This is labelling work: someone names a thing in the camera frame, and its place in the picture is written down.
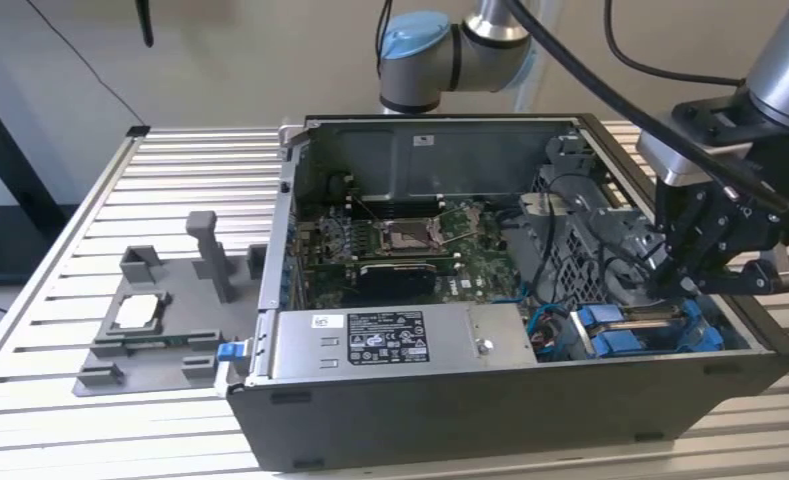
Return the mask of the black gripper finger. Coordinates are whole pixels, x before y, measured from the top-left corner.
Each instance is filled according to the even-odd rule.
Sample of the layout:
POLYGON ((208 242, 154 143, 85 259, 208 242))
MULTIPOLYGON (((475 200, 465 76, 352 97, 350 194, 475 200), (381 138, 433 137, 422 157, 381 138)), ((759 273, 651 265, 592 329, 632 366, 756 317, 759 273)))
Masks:
POLYGON ((720 255, 720 244, 732 228, 731 219, 709 219, 691 230, 684 252, 684 275, 692 280, 700 293, 708 292, 709 277, 719 267, 713 265, 720 255))
POLYGON ((651 276, 651 293, 659 298, 681 296, 685 292, 681 286, 687 272, 684 261, 700 208, 697 197, 671 197, 657 203, 656 227, 664 234, 665 258, 651 276))

